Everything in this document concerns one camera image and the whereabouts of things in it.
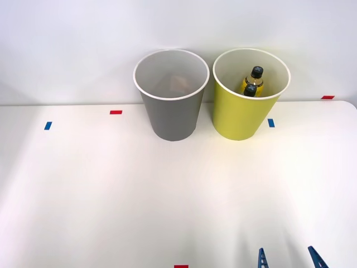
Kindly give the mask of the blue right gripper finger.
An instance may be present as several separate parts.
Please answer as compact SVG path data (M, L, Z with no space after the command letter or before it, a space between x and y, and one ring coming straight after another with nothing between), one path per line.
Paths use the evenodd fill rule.
M313 246L308 246L308 251L310 253L315 268L329 268L326 262L322 259L322 257L314 249Z
M258 266L257 268L269 268L268 262L266 259L266 255L264 253L264 249L260 248L259 249L259 255L258 255Z

